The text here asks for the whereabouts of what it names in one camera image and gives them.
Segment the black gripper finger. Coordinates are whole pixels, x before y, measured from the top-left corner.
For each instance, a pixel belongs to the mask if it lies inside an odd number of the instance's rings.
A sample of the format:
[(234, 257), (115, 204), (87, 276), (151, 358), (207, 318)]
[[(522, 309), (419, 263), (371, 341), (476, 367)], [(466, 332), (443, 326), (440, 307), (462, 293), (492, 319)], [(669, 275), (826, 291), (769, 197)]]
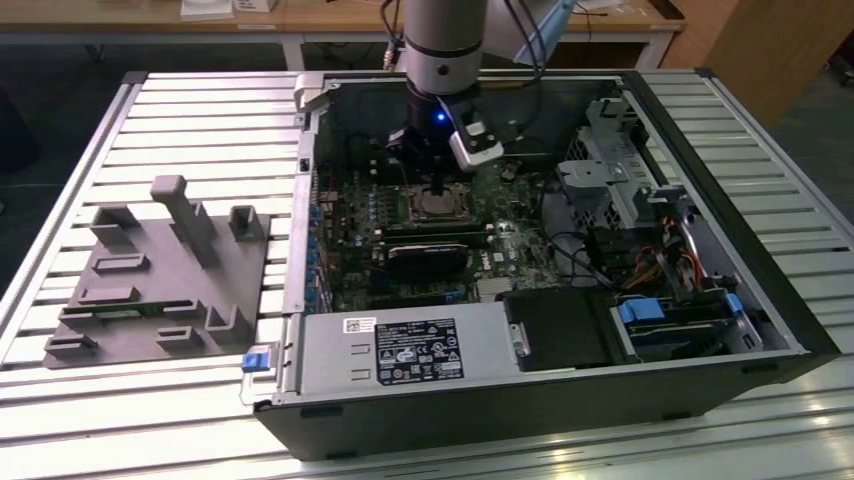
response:
[(456, 180), (459, 172), (455, 155), (450, 149), (446, 149), (438, 155), (438, 190), (442, 190), (448, 182)]
[(398, 161), (404, 183), (423, 181), (430, 193), (442, 193), (442, 150), (439, 144), (414, 127), (404, 127), (388, 136), (387, 151)]

